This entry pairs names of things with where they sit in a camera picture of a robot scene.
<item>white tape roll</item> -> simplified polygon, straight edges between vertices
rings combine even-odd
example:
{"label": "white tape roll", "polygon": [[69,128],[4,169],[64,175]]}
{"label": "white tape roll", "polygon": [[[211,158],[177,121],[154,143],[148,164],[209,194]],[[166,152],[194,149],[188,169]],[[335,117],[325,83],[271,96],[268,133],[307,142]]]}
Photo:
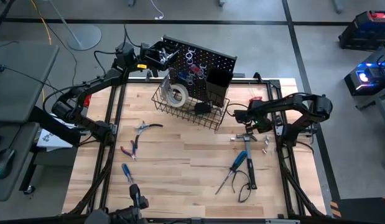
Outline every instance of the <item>white tape roll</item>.
{"label": "white tape roll", "polygon": [[[184,105],[184,103],[188,99],[187,88],[181,84],[174,84],[174,85],[171,85],[170,87],[171,87],[172,91],[167,92],[167,103],[173,107],[180,107],[180,106]],[[181,100],[176,100],[174,98],[173,90],[178,90],[180,92]]]}

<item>wire basket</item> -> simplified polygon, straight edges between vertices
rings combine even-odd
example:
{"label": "wire basket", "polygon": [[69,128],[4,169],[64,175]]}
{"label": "wire basket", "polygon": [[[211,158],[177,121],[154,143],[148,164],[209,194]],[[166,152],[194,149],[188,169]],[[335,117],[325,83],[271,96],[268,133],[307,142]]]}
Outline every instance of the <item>wire basket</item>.
{"label": "wire basket", "polygon": [[[166,81],[168,81],[168,77],[165,77],[161,84]],[[225,109],[228,106],[228,103],[230,102],[229,99],[224,98],[224,106],[222,108],[213,106],[212,111],[210,113],[196,115],[194,112],[195,104],[201,103],[202,101],[189,96],[183,106],[178,108],[173,107],[169,105],[167,101],[160,95],[160,85],[158,86],[158,89],[156,89],[154,96],[152,97],[152,101],[155,102],[155,107],[157,110],[165,111],[166,113],[170,113],[173,116],[186,119],[187,121],[192,121],[192,123],[197,123],[200,126],[204,126],[209,129],[214,129],[215,131],[218,130],[221,123],[223,122],[224,115],[226,113]],[[181,94],[178,92],[174,92],[174,98],[176,100],[180,100]]]}

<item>gray floor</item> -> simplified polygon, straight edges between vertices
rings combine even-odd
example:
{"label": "gray floor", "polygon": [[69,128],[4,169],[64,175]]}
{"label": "gray floor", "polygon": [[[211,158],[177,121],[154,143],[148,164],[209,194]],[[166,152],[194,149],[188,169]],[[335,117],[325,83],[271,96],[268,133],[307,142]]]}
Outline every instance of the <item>gray floor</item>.
{"label": "gray floor", "polygon": [[[42,14],[57,18],[47,1],[36,1]],[[142,19],[152,20],[155,12],[149,0],[137,0],[133,9],[126,0],[53,0],[69,19]],[[227,0],[224,8],[216,1],[160,0],[156,1],[165,13],[165,19],[221,20],[221,21],[285,21],[281,0]],[[352,21],[355,15],[372,9],[385,10],[385,0],[344,0],[345,11],[336,14],[331,0],[288,0],[294,21]],[[8,17],[37,17],[29,1],[16,1]],[[62,40],[69,34],[61,24],[51,24]],[[97,25],[102,33],[101,42],[85,52],[75,52],[78,60],[75,83],[89,80],[102,71],[93,57],[94,50],[112,51],[123,39],[121,24]],[[331,119],[322,124],[327,148],[342,198],[385,197],[385,127],[374,108],[364,112],[355,109],[354,99],[343,83],[350,72],[369,52],[342,50],[337,36],[344,27],[295,26],[308,80],[313,93],[325,93],[332,100]],[[235,72],[251,77],[259,72],[266,78],[292,77],[298,88],[303,85],[287,26],[255,25],[128,25],[135,42],[152,44],[163,35],[193,42],[224,54],[238,56]],[[60,46],[58,59],[50,74],[57,88],[69,86],[73,76],[74,61],[60,42],[52,35],[53,44]],[[47,34],[42,24],[5,22],[0,27],[0,41],[18,40],[47,44]],[[100,55],[105,67],[113,58]],[[133,73],[143,76],[145,73]],[[318,147],[315,162],[320,176],[324,199],[330,200],[325,173]],[[0,203],[0,220],[22,217],[41,217],[61,212],[71,169],[45,167],[34,178],[37,191],[25,196],[17,189],[9,201]]]}

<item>wooden workbench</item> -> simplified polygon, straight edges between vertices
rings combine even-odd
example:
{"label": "wooden workbench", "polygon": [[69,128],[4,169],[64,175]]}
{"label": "wooden workbench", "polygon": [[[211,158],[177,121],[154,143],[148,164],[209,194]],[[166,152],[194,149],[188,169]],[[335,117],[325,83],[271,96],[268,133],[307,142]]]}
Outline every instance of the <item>wooden workbench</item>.
{"label": "wooden workbench", "polygon": [[[280,81],[283,96],[297,91],[293,78],[283,78]],[[258,142],[251,143],[258,189],[252,190],[248,201],[238,203],[238,192],[247,182],[246,177],[241,174],[237,175],[234,182],[236,194],[231,189],[230,178],[220,193],[215,195],[229,172],[228,168],[236,156],[244,150],[243,141],[230,142],[230,137],[244,133],[244,126],[226,114],[219,130],[214,132],[185,119],[158,111],[151,100],[157,87],[158,84],[149,83],[127,84],[106,202],[110,211],[132,205],[129,198],[129,183],[121,168],[121,164],[126,163],[135,183],[141,189],[141,194],[149,200],[149,208],[142,211],[143,217],[275,218],[277,214],[286,214],[281,172],[274,150],[272,131],[256,134]],[[93,95],[87,114],[89,118],[104,120],[109,93],[110,88],[107,88]],[[231,103],[247,105],[248,99],[252,98],[253,94],[263,96],[263,100],[267,100],[266,87],[253,84],[231,85],[227,97]],[[114,104],[112,118],[115,116],[116,106]],[[229,109],[232,111],[236,106],[230,106]],[[299,116],[299,112],[287,112],[290,123]],[[151,128],[141,134],[137,151],[138,161],[134,162],[121,152],[120,146],[124,146],[125,149],[131,148],[130,140],[136,136],[134,127],[141,125],[142,121],[147,124],[163,124],[164,127]],[[267,154],[261,151],[265,135],[271,140]],[[63,212],[73,209],[89,189],[98,146],[98,143],[91,143],[79,148]],[[294,147],[294,154],[303,190],[317,208],[325,213],[311,150],[297,145]],[[239,169],[247,172],[246,162]],[[101,188],[98,192],[96,205],[100,201]],[[291,196],[295,205],[293,190]]]}

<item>screwdriver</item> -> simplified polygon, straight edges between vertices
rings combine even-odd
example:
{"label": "screwdriver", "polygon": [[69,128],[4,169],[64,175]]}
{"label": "screwdriver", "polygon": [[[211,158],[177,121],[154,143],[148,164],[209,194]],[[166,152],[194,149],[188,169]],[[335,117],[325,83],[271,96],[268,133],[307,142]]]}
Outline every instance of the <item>screwdriver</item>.
{"label": "screwdriver", "polygon": [[218,190],[216,191],[216,194],[218,194],[218,192],[220,191],[220,189],[223,187],[223,185],[225,184],[225,182],[228,180],[228,178],[230,177],[230,175],[234,172],[236,172],[237,168],[242,164],[242,162],[245,160],[245,158],[248,156],[248,154],[246,153],[246,151],[242,151],[241,153],[239,153],[239,155],[237,156],[237,158],[235,159],[234,161],[234,164],[232,164],[232,167],[230,167],[230,172],[229,174],[227,175],[227,177],[225,177],[225,180],[223,181],[223,183],[220,185],[220,187],[218,188]]}
{"label": "screwdriver", "polygon": [[122,164],[122,170],[124,172],[124,175],[126,175],[126,177],[128,178],[128,182],[133,184],[130,170],[126,164]]}

